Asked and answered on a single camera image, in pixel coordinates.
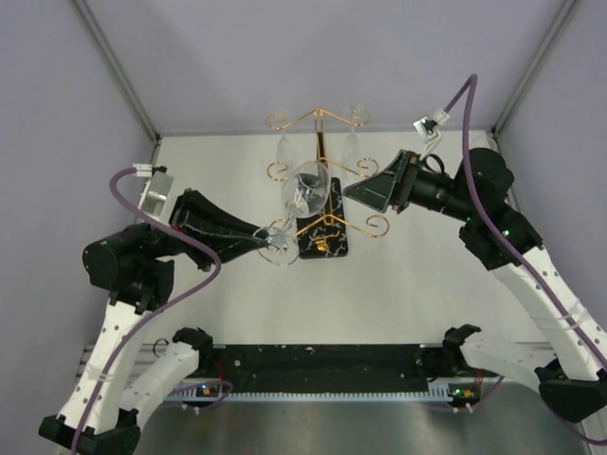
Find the clear wine glass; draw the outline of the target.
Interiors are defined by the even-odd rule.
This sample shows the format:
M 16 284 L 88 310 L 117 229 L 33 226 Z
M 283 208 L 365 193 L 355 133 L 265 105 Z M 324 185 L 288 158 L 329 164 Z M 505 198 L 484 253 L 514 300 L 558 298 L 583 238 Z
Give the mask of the clear wine glass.
M 307 161 L 287 179 L 282 190 L 286 219 L 280 226 L 262 227 L 268 233 L 268 246 L 258 253 L 275 265 L 291 265 L 299 258 L 299 245 L 292 226 L 299 218 L 318 214 L 330 193 L 330 175 L 320 161 Z

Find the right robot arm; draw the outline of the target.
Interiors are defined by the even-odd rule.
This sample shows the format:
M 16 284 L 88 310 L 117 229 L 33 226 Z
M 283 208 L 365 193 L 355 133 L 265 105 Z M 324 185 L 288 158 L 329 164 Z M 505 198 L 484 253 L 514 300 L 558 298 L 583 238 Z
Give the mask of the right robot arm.
M 518 300 L 550 348 L 465 324 L 444 336 L 445 368 L 497 373 L 536 392 L 562 420 L 579 423 L 606 406 L 606 331 L 566 284 L 537 230 L 506 202 L 513 182 L 503 158 L 487 148 L 470 150 L 455 176 L 434 173 L 418 154 L 401 151 L 342 194 L 380 213 L 417 205 L 462 222 L 466 249 Z

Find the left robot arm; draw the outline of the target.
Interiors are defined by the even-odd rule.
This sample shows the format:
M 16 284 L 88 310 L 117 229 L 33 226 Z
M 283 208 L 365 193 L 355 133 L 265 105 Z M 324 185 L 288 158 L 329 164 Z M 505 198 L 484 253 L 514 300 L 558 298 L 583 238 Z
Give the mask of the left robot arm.
M 154 320 L 210 284 L 223 264 L 268 244 L 265 228 L 199 191 L 146 190 L 136 204 L 113 193 L 138 222 L 83 251 L 91 284 L 108 293 L 104 320 L 71 396 L 39 428 L 73 454 L 133 453 L 151 415 L 189 376 L 208 374 L 203 388 L 229 392 L 212 337 L 197 327 L 177 329 L 153 365 L 130 376 Z

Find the gold wire wine glass rack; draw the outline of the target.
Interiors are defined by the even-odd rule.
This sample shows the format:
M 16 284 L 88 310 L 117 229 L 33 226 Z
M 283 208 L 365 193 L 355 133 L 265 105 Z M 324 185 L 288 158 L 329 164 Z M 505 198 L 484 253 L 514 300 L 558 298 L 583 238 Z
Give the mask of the gold wire wine glass rack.
M 313 121 L 315 158 L 296 166 L 291 154 L 285 151 L 285 131 L 307 118 Z M 372 239 L 381 238 L 390 230 L 390 222 L 383 215 L 367 217 L 366 227 L 345 219 L 340 181 L 331 175 L 331 169 L 337 167 L 363 178 L 376 175 L 379 165 L 369 157 L 359 159 L 354 168 L 331 159 L 326 151 L 324 131 L 327 118 L 348 125 L 348 139 L 356 144 L 356 130 L 366 126 L 372 115 L 368 109 L 359 107 L 346 117 L 324 108 L 315 108 L 293 120 L 281 113 L 267 116 L 267 126 L 281 133 L 276 159 L 267 166 L 267 177 L 283 185 L 282 205 L 285 208 L 285 218 L 260 229 L 268 235 L 268 246 L 259 254 L 272 264 L 291 265 L 298 259 L 343 257 L 348 252 L 349 228 Z

